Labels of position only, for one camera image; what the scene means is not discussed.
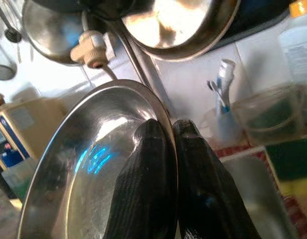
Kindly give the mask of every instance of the white bottle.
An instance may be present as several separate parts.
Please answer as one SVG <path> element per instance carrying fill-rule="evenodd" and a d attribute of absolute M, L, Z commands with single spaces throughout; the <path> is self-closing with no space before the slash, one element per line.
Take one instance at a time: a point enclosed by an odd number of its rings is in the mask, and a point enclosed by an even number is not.
<path fill-rule="evenodd" d="M 292 3 L 290 10 L 292 21 L 279 40 L 289 63 L 293 81 L 305 85 L 307 91 L 307 0 Z M 307 122 L 307 102 L 305 118 Z"/>

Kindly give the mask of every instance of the stainless steel sink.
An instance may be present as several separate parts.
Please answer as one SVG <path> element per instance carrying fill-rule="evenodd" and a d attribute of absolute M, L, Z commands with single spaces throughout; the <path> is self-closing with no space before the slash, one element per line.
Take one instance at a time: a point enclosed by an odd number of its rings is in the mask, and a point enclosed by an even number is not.
<path fill-rule="evenodd" d="M 223 162 L 262 239 L 296 239 L 297 233 L 264 163 L 246 156 Z"/>

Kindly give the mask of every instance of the sink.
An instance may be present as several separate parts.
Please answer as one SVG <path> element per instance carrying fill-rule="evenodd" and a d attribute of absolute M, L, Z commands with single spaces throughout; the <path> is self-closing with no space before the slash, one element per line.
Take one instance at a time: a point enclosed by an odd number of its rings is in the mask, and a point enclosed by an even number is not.
<path fill-rule="evenodd" d="M 262 239 L 296 239 L 297 232 L 265 164 L 254 156 L 223 162 Z"/>

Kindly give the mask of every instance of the plastic bottle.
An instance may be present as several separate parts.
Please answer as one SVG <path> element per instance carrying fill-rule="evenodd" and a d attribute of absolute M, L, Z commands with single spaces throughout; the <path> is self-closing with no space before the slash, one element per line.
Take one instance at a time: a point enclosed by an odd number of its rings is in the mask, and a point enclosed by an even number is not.
<path fill-rule="evenodd" d="M 293 81 L 306 86 L 307 92 L 307 0 L 290 4 L 292 21 L 279 40 L 289 63 Z M 305 104 L 307 122 L 307 102 Z"/>

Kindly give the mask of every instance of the red checkered cloth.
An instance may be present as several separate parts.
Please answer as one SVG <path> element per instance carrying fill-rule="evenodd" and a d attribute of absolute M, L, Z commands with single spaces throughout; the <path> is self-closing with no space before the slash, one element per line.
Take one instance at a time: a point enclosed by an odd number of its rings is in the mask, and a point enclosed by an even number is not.
<path fill-rule="evenodd" d="M 216 154 L 218 155 L 219 158 L 221 158 L 221 157 L 225 157 L 225 156 L 231 156 L 233 154 L 245 151 L 245 150 L 250 149 L 250 148 L 252 148 L 252 147 L 251 146 L 238 146 L 238 147 L 225 148 L 225 149 L 217 151 Z M 268 173 L 269 173 L 269 175 L 272 179 L 272 182 L 273 182 L 277 192 L 281 195 L 278 184 L 275 180 L 274 174 L 273 174 L 272 169 L 270 167 L 270 164 L 267 160 L 267 155 L 266 155 L 265 151 L 257 152 L 257 153 L 255 153 L 251 156 L 256 156 L 265 163 L 265 166 L 268 170 Z M 299 239 L 307 239 L 307 217 L 305 216 L 305 214 L 301 210 L 296 197 L 294 197 L 294 196 L 284 196 L 283 197 L 281 195 L 281 198 L 284 201 L 284 204 L 285 204 L 286 209 L 287 209 L 287 211 L 290 215 L 292 223 L 294 224 L 294 226 L 296 227 L 296 229 L 298 231 Z"/>

